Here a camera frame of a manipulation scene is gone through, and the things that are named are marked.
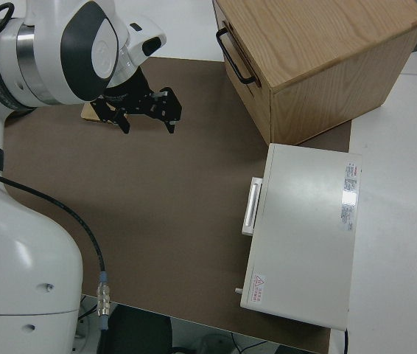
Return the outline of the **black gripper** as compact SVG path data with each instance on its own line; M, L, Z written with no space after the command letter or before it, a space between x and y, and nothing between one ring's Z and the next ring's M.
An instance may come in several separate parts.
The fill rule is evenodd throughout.
M157 119L163 122L169 133L174 133L182 112L182 105L174 91L165 87L159 92L153 92L141 69L137 69L125 82L106 88L103 99L97 98L90 105L99 122L118 125L125 134L130 132L130 123L125 113L144 114Z

